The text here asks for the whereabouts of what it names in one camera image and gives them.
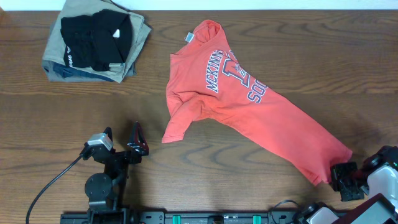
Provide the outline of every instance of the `wood grain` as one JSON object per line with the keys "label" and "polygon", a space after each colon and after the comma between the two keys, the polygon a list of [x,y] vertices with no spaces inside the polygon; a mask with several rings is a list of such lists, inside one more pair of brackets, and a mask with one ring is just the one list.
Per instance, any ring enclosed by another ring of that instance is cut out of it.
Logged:
{"label": "wood grain", "polygon": [[[117,83],[49,83],[40,64],[58,12],[8,12],[0,23],[0,223],[23,223],[43,186],[106,126],[116,149],[140,121],[150,156],[131,167],[124,202],[137,208],[267,210],[277,202],[323,201],[349,209],[326,185],[312,186],[287,161],[213,120],[193,123],[185,139],[160,140],[169,54],[202,20],[223,25],[241,65],[287,97],[361,162],[398,139],[398,12],[137,12],[152,27],[137,76]],[[102,171],[79,162],[35,206],[32,223],[58,223],[85,211],[86,179]]]}

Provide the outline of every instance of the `stack of folded clothes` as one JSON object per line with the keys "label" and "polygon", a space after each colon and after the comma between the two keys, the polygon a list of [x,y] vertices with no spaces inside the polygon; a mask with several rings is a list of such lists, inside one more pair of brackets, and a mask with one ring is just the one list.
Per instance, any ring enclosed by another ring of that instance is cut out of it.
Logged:
{"label": "stack of folded clothes", "polygon": [[42,66],[52,82],[122,82],[150,28],[144,17],[100,0],[66,0],[50,29]]}

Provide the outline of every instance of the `shirt tag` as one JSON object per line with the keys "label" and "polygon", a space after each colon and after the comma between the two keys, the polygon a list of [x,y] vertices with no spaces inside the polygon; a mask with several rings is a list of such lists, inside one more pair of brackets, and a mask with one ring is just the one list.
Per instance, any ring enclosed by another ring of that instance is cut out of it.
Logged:
{"label": "shirt tag", "polygon": [[117,29],[116,32],[113,34],[114,38],[119,38],[120,37],[120,30]]}
{"label": "shirt tag", "polygon": [[192,34],[191,32],[188,33],[187,37],[185,38],[185,41],[187,41],[188,43],[190,43],[193,40],[193,37],[195,36],[195,34]]}

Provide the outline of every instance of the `green strip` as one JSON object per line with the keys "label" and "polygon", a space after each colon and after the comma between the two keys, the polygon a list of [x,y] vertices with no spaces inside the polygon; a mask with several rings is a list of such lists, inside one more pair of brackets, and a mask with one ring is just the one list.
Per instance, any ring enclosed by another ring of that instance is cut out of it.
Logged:
{"label": "green strip", "polygon": [[253,215],[253,224],[261,224],[261,216]]}
{"label": "green strip", "polygon": [[181,216],[173,215],[173,224],[181,224]]}

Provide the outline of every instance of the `white wall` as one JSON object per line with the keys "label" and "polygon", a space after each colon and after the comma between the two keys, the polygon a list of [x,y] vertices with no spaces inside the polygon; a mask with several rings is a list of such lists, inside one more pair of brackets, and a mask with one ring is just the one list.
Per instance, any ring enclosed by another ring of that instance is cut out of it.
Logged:
{"label": "white wall", "polygon": [[[113,0],[132,10],[398,9],[398,0]],[[5,11],[61,10],[65,0],[0,0]]]}

